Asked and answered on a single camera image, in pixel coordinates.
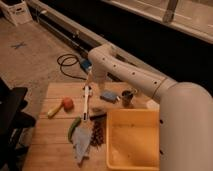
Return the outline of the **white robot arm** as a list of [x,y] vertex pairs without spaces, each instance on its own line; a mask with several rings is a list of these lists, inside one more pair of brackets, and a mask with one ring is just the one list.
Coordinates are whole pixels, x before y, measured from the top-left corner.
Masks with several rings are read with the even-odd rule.
[[110,44],[88,58],[91,81],[104,83],[111,73],[159,104],[161,171],[213,171],[213,96],[205,88],[122,62]]

